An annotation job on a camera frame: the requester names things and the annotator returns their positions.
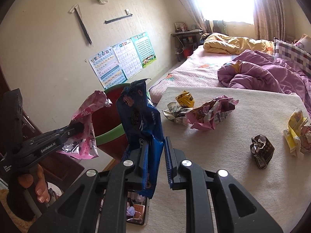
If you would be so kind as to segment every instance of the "educational poster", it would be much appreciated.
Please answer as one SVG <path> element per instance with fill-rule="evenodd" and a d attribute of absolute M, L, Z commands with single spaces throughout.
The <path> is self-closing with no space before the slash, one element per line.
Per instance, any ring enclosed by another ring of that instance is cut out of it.
<path fill-rule="evenodd" d="M 111 47 L 89 58 L 89 62 L 105 89 L 127 80 Z"/>
<path fill-rule="evenodd" d="M 132 78 L 142 70 L 142 63 L 131 39 L 127 39 L 123 43 L 114 45 L 112 49 L 116 54 L 127 79 Z"/>
<path fill-rule="evenodd" d="M 138 53 L 143 68 L 156 60 L 156 56 L 147 32 L 131 38 Z"/>

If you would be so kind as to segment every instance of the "plastic bag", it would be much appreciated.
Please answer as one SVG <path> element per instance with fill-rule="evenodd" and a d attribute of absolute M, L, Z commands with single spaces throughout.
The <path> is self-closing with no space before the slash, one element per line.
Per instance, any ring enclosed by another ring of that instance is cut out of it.
<path fill-rule="evenodd" d="M 225 95 L 209 100 L 201 107 L 188 112 L 188 122 L 192 124 L 191 129 L 214 130 L 216 124 L 220 123 L 235 110 L 238 100 Z"/>
<path fill-rule="evenodd" d="M 103 91 L 96 90 L 76 111 L 71 122 L 79 121 L 84 124 L 84 131 L 67 140 L 58 153 L 66 154 L 76 159 L 92 159 L 98 157 L 96 140 L 92 123 L 92 113 L 102 107 L 109 107 L 111 101 Z"/>
<path fill-rule="evenodd" d="M 164 136 L 160 112 L 147 97 L 146 79 L 125 87 L 116 105 L 129 143 L 122 160 L 128 159 L 131 151 L 141 146 L 142 139 L 149 141 L 148 160 L 144 161 L 143 169 L 145 189 L 137 193 L 151 199 L 156 188 Z"/>

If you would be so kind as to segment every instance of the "pink snack wrapper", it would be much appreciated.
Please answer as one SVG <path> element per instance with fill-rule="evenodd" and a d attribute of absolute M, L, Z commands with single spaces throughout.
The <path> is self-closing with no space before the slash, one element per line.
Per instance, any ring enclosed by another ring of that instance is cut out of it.
<path fill-rule="evenodd" d="M 216 124 L 223 121 L 238 104 L 238 100 L 225 95 L 211 99 L 201 107 L 195 108 L 186 114 L 188 123 L 193 124 L 191 129 L 214 130 Z"/>
<path fill-rule="evenodd" d="M 76 159 L 92 159 L 98 157 L 92 113 L 102 107 L 109 107 L 111 104 L 111 101 L 107 99 L 103 91 L 96 90 L 91 94 L 71 118 L 71 122 L 79 121 L 83 123 L 84 131 L 69 138 L 63 148 L 57 152 Z"/>

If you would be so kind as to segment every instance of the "crumpled wrapper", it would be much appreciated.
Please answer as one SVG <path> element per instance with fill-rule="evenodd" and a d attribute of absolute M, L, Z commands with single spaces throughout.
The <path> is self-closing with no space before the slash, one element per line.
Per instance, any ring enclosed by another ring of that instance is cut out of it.
<path fill-rule="evenodd" d="M 257 135 L 252 138 L 250 145 L 251 153 L 254 155 L 255 161 L 259 169 L 264 169 L 272 159 L 274 147 L 269 139 L 263 135 Z"/>
<path fill-rule="evenodd" d="M 204 103 L 186 114 L 188 122 L 193 124 L 191 129 L 214 130 L 235 109 L 238 100 L 226 97 L 217 97 Z"/>
<path fill-rule="evenodd" d="M 171 102 L 167 105 L 166 110 L 162 110 L 164 116 L 177 124 L 187 125 L 186 114 L 192 110 L 192 108 L 183 108 L 179 105 L 178 102 Z"/>
<path fill-rule="evenodd" d="M 180 95 L 176 97 L 176 101 L 179 103 L 179 105 L 185 109 L 187 108 L 193 108 L 194 106 L 194 99 L 192 95 L 185 91 L 182 92 Z"/>
<path fill-rule="evenodd" d="M 71 118 L 71 122 L 77 121 L 83 123 L 84 131 L 70 137 L 63 148 L 57 150 L 57 152 L 76 159 L 92 159 L 98 157 L 92 113 L 102 107 L 109 107 L 111 104 L 111 101 L 107 99 L 103 91 L 96 90 L 91 94 Z"/>
<path fill-rule="evenodd" d="M 302 111 L 295 109 L 288 121 L 287 129 L 283 130 L 290 154 L 299 159 L 303 159 L 304 154 L 311 151 L 311 126 L 304 126 L 307 121 Z"/>

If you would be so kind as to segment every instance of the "checkered pillow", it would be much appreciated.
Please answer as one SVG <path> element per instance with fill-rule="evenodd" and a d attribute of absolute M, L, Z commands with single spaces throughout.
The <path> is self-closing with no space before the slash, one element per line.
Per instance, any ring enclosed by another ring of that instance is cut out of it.
<path fill-rule="evenodd" d="M 311 77 L 311 54 L 277 38 L 274 38 L 274 45 L 274 56 L 297 63 L 301 70 Z"/>

